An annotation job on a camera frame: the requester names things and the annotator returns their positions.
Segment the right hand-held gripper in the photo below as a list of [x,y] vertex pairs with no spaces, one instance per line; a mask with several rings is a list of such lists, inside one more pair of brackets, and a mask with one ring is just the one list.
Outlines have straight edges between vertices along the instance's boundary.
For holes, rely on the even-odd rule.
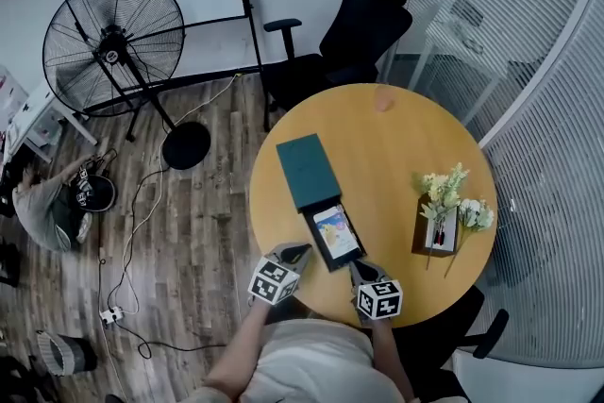
[[351,261],[348,269],[353,294],[351,302],[361,326],[400,314],[403,291],[398,280],[391,279],[383,268],[366,260]]

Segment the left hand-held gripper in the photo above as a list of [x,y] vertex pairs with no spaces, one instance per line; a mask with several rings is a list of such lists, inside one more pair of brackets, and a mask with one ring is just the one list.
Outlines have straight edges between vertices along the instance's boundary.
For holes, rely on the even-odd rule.
[[260,257],[247,291],[255,299],[275,306],[294,293],[312,255],[310,243],[281,243]]

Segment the white and blue printed packet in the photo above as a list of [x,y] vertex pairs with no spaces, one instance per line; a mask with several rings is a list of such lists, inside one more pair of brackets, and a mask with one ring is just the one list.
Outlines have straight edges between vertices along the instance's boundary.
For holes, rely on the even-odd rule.
[[360,248],[341,204],[316,213],[312,220],[333,259],[338,259]]

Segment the teal sliding box with tray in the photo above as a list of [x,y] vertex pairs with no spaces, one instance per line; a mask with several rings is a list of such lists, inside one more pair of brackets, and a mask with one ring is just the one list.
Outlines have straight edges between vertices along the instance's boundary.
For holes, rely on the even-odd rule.
[[327,245],[312,220],[318,212],[338,204],[344,207],[342,190],[319,136],[310,134],[279,143],[276,150],[296,211],[304,217],[329,272],[364,257],[366,251],[345,209],[344,213],[360,248],[338,259],[329,255]]

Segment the person's right forearm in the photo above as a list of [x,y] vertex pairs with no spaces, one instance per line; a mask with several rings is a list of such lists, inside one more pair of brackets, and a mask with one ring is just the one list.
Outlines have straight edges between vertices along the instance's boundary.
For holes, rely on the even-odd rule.
[[406,403],[411,403],[415,396],[397,351],[391,322],[372,320],[371,330],[375,368],[394,383]]

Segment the person's left forearm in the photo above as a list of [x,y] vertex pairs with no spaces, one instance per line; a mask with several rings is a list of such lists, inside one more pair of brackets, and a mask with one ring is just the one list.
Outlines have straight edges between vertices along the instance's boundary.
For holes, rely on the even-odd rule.
[[271,305],[255,299],[232,341],[227,345],[205,378],[204,385],[236,401],[246,389],[256,370],[262,332]]

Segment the brown wooden pen holder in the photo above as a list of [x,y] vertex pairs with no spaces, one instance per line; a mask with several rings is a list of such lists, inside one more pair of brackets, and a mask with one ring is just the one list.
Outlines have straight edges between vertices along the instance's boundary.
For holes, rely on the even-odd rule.
[[446,221],[446,242],[444,246],[433,243],[434,228],[436,223],[433,219],[428,219],[423,215],[423,206],[429,201],[428,195],[424,194],[418,199],[417,214],[415,219],[414,232],[412,237],[411,252],[414,254],[447,257],[455,254],[457,249],[458,236],[458,208],[449,210],[442,221]]

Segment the person's light grey shirt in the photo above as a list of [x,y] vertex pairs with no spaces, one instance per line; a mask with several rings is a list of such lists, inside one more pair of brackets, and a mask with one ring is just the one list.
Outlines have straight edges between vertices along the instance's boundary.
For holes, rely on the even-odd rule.
[[374,367],[360,331],[320,319],[265,327],[255,372],[239,403],[420,403]]

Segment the yellow artificial flowers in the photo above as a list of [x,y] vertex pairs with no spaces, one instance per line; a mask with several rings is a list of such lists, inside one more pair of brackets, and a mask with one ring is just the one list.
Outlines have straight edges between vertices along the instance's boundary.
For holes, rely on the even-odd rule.
[[[428,219],[433,219],[436,223],[443,220],[449,210],[457,207],[461,203],[460,191],[469,171],[464,170],[462,164],[457,163],[448,174],[427,174],[415,178],[416,188],[419,198],[427,194],[429,201],[423,206],[424,213]],[[426,256],[426,269],[430,267],[432,259],[440,257]]]

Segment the white artificial flowers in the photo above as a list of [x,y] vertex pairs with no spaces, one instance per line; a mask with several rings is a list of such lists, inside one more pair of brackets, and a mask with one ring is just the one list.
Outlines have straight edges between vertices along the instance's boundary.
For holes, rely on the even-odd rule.
[[457,249],[445,270],[448,276],[456,258],[461,253],[465,241],[478,232],[489,229],[495,219],[495,213],[484,199],[463,199],[459,205],[457,222],[459,233],[457,236]]

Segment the white power strip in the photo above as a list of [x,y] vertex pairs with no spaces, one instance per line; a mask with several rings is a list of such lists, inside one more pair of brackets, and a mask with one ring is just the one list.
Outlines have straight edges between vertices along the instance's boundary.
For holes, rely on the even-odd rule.
[[120,321],[124,317],[124,312],[120,307],[114,306],[99,312],[102,323],[105,326]]

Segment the black round bag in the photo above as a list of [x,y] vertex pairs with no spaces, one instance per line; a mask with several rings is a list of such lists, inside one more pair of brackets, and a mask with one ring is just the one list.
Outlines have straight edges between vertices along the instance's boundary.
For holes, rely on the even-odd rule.
[[114,183],[105,176],[88,175],[72,183],[75,205],[87,212],[104,212],[111,209],[117,197]]

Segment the black high-back office chair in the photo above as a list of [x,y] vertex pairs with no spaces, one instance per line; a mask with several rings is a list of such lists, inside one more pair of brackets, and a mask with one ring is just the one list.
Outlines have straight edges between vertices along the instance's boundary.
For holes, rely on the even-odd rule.
[[290,110],[307,98],[339,86],[374,83],[378,60],[411,27],[407,0],[343,0],[319,44],[319,52],[298,56],[292,29],[295,18],[267,23],[267,33],[280,32],[287,58],[261,69],[264,93],[263,127],[270,130],[269,113]]

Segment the white metal-legged table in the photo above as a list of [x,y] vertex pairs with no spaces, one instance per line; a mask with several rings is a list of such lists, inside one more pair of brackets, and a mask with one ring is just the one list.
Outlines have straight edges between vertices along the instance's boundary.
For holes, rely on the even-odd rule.
[[489,83],[479,90],[478,98],[461,118],[465,126],[507,74],[507,61],[495,50],[493,37],[480,28],[483,19],[483,14],[468,0],[454,0],[450,7],[440,6],[426,28],[424,50],[408,85],[408,90],[416,89],[428,60],[435,55],[451,56],[485,76]]

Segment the grey waste bin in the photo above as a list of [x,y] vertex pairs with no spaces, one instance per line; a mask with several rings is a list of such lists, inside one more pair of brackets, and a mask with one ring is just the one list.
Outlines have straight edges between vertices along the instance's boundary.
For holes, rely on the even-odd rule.
[[97,367],[97,355],[85,338],[38,330],[37,343],[43,363],[54,376],[72,376]]

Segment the black standing fan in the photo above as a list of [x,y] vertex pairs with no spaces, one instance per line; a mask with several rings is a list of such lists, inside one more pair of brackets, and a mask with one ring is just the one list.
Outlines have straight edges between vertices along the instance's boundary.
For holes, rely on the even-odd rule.
[[175,73],[184,40],[176,0],[64,0],[44,36],[43,73],[56,98],[79,114],[150,104],[166,129],[165,164],[184,171],[209,153],[210,133],[195,121],[174,122],[153,89]]

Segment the white desk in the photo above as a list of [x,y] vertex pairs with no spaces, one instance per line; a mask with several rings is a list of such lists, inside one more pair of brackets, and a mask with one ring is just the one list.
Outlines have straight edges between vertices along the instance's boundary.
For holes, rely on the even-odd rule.
[[92,146],[98,141],[91,132],[84,127],[74,112],[60,102],[47,84],[42,83],[26,99],[24,105],[17,111],[12,121],[8,124],[8,131],[3,154],[3,164],[6,165],[17,154],[22,145],[27,146],[38,158],[50,164],[60,139],[61,130],[51,139],[51,147],[44,151],[32,141],[32,133],[36,124],[51,109],[57,111],[60,116],[67,120]]

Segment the white appliance with red label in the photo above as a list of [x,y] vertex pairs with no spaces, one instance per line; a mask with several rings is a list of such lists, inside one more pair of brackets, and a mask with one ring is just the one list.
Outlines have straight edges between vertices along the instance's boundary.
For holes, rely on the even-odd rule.
[[0,131],[5,131],[28,98],[9,70],[0,64]]

